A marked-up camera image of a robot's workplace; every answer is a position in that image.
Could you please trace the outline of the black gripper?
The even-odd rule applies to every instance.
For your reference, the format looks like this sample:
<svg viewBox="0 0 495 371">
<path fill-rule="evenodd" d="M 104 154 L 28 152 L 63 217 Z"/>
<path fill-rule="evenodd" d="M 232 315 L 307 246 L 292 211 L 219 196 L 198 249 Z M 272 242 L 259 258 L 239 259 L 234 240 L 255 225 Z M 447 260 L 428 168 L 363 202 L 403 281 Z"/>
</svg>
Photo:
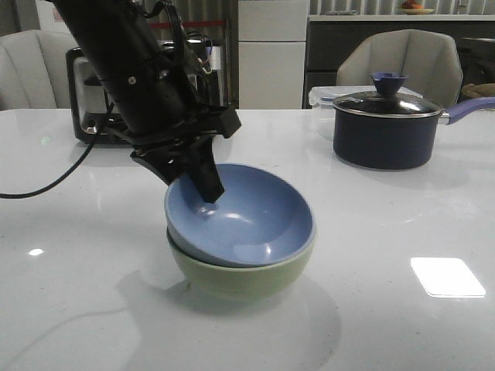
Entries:
<svg viewBox="0 0 495 371">
<path fill-rule="evenodd" d="M 148 134 L 135 134 L 124 123 L 104 129 L 133 147 L 131 159 L 166 185 L 186 172 L 206 203 L 215 203 L 224 193 L 213 156 L 213 138 L 230 138 L 241 127 L 235 107 L 203 105 L 196 116 Z"/>
</svg>

